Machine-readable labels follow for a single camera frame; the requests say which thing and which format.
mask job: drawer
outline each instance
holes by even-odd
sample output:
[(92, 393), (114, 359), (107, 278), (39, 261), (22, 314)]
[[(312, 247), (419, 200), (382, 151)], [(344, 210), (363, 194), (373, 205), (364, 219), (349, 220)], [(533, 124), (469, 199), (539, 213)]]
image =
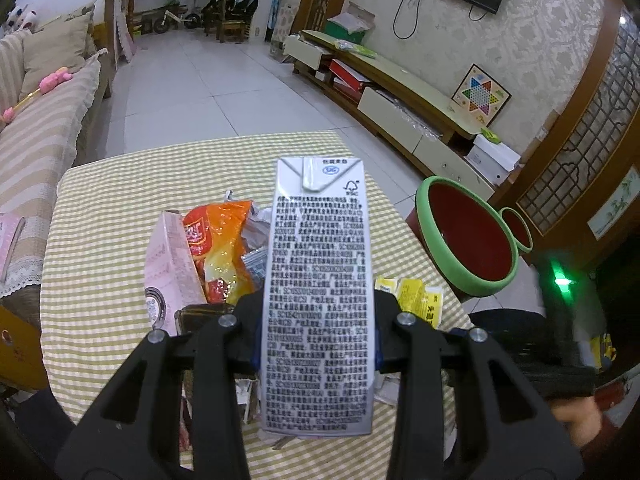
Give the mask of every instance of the drawer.
[(484, 200), (494, 194), (494, 188), (476, 170), (439, 140), (421, 138), (414, 155), (434, 174), (459, 182)]
[(323, 50), (320, 46), (315, 46), (305, 41), (299, 40), (295, 36), (289, 36), (284, 42), (284, 53), (293, 56), (305, 65), (318, 70), (322, 59), (329, 59), (331, 53)]
[(402, 110), (373, 88), (366, 87), (358, 110), (402, 144), (409, 152), (418, 145), (422, 134), (405, 119)]

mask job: tiled floor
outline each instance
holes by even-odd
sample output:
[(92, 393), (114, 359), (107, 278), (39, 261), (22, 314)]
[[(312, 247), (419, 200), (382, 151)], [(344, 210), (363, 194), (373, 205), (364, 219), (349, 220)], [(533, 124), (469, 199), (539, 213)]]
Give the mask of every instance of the tiled floor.
[(267, 44), (218, 43), (202, 30), (136, 40), (119, 67), (93, 135), (93, 160), (192, 140), (333, 130), (403, 218), (423, 177), (391, 146), (322, 94)]

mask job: yellow packaging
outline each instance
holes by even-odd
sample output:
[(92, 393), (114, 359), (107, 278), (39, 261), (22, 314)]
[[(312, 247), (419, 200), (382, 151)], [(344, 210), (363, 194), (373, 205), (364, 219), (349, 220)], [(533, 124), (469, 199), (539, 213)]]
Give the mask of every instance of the yellow packaging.
[(374, 285), (376, 290), (381, 290), (382, 292), (388, 292), (389, 294), (396, 295), (396, 290), (398, 290), (398, 280), (393, 278), (376, 278), (376, 284)]
[(422, 317), (422, 297), (424, 296), (424, 283), (422, 280), (410, 280), (403, 278), (400, 280), (396, 298), (400, 308), (405, 312), (413, 312), (416, 316)]
[(376, 278), (375, 288), (390, 292), (398, 300), (400, 309), (411, 312), (437, 328), (442, 319), (442, 288), (425, 286), (422, 280)]

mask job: green box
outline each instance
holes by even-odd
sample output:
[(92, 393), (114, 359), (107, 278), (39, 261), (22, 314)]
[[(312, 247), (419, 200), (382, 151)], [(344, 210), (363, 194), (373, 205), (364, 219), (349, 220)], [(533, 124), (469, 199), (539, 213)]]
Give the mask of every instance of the green box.
[(336, 40), (347, 40), (351, 43), (361, 44), (366, 30), (349, 34), (345, 28), (334, 22), (326, 22), (324, 33), (333, 36)]

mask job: chinese checkers board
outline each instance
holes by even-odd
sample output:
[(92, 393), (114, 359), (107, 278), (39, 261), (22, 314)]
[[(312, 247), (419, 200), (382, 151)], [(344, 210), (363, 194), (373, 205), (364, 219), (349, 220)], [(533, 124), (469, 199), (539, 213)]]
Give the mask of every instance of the chinese checkers board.
[(509, 99), (511, 94), (477, 65), (471, 66), (453, 94), (453, 100), (484, 126), (491, 124)]

